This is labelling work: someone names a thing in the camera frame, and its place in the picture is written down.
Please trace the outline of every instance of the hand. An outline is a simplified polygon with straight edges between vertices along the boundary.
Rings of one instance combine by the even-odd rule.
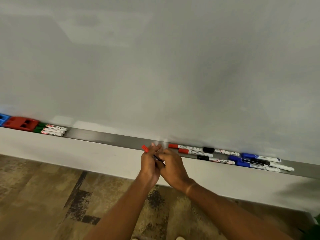
[[[189,178],[183,166],[182,158],[177,153],[165,149],[163,153],[156,153],[156,156],[165,161],[165,166],[160,161],[156,161],[156,164],[160,169],[161,176],[171,187],[186,194],[191,185],[196,184],[193,179]]]
[[[161,144],[156,146],[152,143],[148,149],[149,152],[144,152],[141,156],[141,170],[138,177],[142,179],[143,182],[148,183],[151,189],[158,182],[160,177],[160,170],[156,166],[156,160],[152,155],[156,152],[162,153],[163,147]]]

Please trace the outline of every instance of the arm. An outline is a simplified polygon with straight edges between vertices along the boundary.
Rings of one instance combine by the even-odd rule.
[[[275,226],[198,185],[189,178],[178,154],[165,149],[157,156],[166,165],[164,167],[161,162],[156,162],[162,177],[173,188],[197,203],[228,240],[292,240]]]
[[[152,155],[162,151],[161,145],[149,147],[141,156],[141,170],[127,192],[101,218],[84,238],[85,240],[130,239],[142,210],[144,201],[152,187],[158,182],[160,171]]]

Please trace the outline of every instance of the black marker cap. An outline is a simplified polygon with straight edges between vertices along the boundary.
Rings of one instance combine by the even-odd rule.
[[[197,159],[204,160],[204,161],[209,161],[209,157],[208,156],[200,156],[200,155],[198,155]]]
[[[214,148],[204,147],[202,148],[202,151],[205,153],[214,153]]]

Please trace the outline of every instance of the patterned carpet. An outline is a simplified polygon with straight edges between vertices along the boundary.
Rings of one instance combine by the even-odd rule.
[[[132,180],[0,155],[0,239],[82,239]],[[294,239],[312,225],[308,215],[232,200]],[[155,186],[133,237],[226,239],[196,205],[176,190]]]

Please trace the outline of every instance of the red plastic holder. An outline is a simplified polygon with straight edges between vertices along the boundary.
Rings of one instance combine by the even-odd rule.
[[[25,117],[10,117],[2,126],[21,131],[33,131],[39,123],[38,120]]]

